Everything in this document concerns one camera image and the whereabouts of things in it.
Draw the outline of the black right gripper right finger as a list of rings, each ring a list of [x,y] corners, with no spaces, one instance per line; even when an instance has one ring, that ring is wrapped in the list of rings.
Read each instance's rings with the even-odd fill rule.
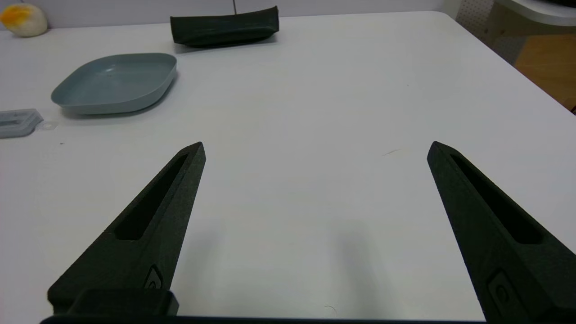
[[[459,151],[435,141],[427,162],[487,322],[573,324],[574,252]]]

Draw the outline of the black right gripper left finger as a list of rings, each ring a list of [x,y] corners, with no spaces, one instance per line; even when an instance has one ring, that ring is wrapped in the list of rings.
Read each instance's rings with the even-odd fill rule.
[[[206,155],[181,149],[47,292],[58,316],[173,315],[170,287]]]

